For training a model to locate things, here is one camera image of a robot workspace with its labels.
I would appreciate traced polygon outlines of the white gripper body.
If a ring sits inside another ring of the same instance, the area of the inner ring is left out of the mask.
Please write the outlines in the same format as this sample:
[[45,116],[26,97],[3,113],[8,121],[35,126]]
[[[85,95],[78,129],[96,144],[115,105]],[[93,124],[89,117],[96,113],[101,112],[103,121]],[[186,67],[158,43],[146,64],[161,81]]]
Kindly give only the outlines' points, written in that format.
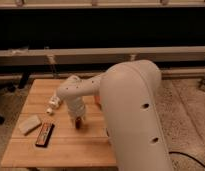
[[86,107],[81,97],[72,99],[66,99],[65,103],[68,107],[68,113],[71,118],[76,119],[78,117],[84,117],[86,113]]

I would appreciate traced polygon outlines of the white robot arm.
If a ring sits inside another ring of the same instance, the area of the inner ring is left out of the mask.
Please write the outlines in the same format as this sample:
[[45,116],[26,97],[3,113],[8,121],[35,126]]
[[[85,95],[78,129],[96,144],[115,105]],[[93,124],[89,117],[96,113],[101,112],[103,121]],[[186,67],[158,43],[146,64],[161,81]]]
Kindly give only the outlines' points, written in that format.
[[149,60],[123,62],[80,81],[71,77],[56,90],[75,118],[85,113],[82,98],[98,93],[119,171],[173,171],[156,111],[159,68]]

